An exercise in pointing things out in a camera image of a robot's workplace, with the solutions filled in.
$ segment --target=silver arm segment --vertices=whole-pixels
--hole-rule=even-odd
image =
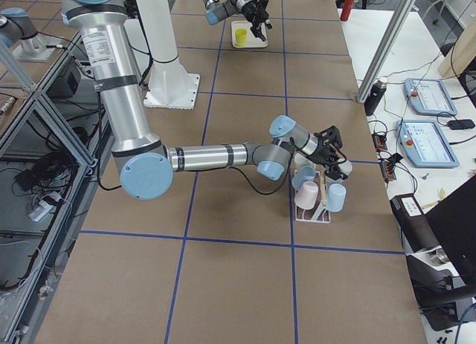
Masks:
[[[103,99],[115,136],[112,156],[120,182],[132,197],[159,197],[170,187],[174,172],[254,164],[260,174],[276,181],[295,150],[305,148],[301,134],[304,137],[306,131],[286,116],[278,117],[271,125],[273,138],[267,146],[243,143],[167,148],[149,127],[135,73],[136,61],[123,28],[126,11],[122,0],[95,1],[62,0],[63,13],[83,37],[96,79],[94,88]],[[283,121],[294,123],[293,130],[274,135],[273,125]]]

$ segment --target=white label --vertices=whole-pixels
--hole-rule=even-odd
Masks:
[[[402,198],[402,203],[409,216],[422,215],[422,212],[419,211],[418,206],[413,198]]]
[[[99,30],[98,32],[86,34],[83,37],[83,42],[86,47],[86,53],[89,56],[89,62],[91,62],[91,67],[116,62],[106,31]]]

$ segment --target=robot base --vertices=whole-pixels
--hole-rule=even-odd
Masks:
[[[45,41],[46,45],[58,45],[61,43],[62,39],[61,38],[56,38],[56,37],[47,37],[47,36],[42,36],[43,41]],[[47,62],[51,56],[53,55],[53,52],[57,51],[56,48],[46,48],[43,52],[38,53],[36,55],[31,55],[25,53],[23,50],[23,47],[19,45],[18,47],[13,50],[13,55],[15,56],[16,60],[20,62],[40,62],[44,63]]]
[[[144,105],[149,108],[182,108],[193,109],[196,95],[199,90],[200,76],[198,74],[188,74],[184,67],[179,66],[181,80],[177,86],[176,82],[171,82],[166,71],[154,73],[149,81],[149,91],[144,99]]]

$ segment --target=power strip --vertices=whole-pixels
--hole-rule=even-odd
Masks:
[[[61,199],[62,196],[57,192],[43,195],[35,209],[28,214],[28,217],[33,221],[40,221],[51,209],[60,204]]]

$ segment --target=metal bar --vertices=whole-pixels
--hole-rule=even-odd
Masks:
[[[367,99],[372,84],[375,82],[382,66],[384,65],[385,59],[390,53],[390,49],[397,38],[399,31],[402,29],[405,20],[407,19],[408,14],[411,11],[411,8],[414,5],[415,0],[401,0],[398,8],[388,24],[387,30],[380,41],[380,45],[377,48],[377,52],[370,63],[370,66],[365,74],[364,80],[362,81],[361,87],[358,90],[356,100],[358,103],[363,103]]]
[[[23,89],[33,92],[36,89],[35,82],[30,78],[24,68],[16,61],[12,52],[6,45],[0,42],[0,62],[2,62],[8,71],[22,85]]]

